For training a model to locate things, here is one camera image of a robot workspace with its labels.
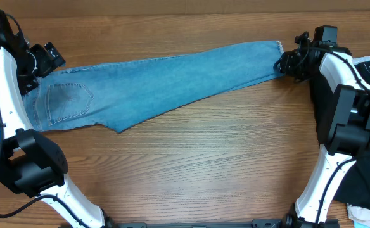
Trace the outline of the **light blue denim jeans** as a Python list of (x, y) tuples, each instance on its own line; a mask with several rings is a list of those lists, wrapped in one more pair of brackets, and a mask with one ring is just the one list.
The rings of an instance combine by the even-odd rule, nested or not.
[(53, 72), (23, 96), (37, 131), (104, 125), (116, 132), (192, 102), (272, 80), (279, 41)]

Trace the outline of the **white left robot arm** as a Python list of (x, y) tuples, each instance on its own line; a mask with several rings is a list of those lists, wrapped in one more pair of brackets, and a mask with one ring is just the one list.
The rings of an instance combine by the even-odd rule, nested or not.
[(65, 59), (52, 43), (31, 46), (22, 31), (12, 30), (15, 24), (0, 10), (0, 183), (32, 203), (45, 202), (71, 227), (113, 227), (113, 220), (69, 177), (61, 148), (34, 130), (23, 104), (39, 78)]

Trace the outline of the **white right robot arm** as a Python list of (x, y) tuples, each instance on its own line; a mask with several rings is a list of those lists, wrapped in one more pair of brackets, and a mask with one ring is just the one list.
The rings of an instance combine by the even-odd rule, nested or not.
[(320, 149), (308, 184), (277, 227), (338, 227), (327, 218), (331, 201), (348, 171), (370, 158), (370, 85), (344, 48), (301, 47), (274, 67), (311, 82)]

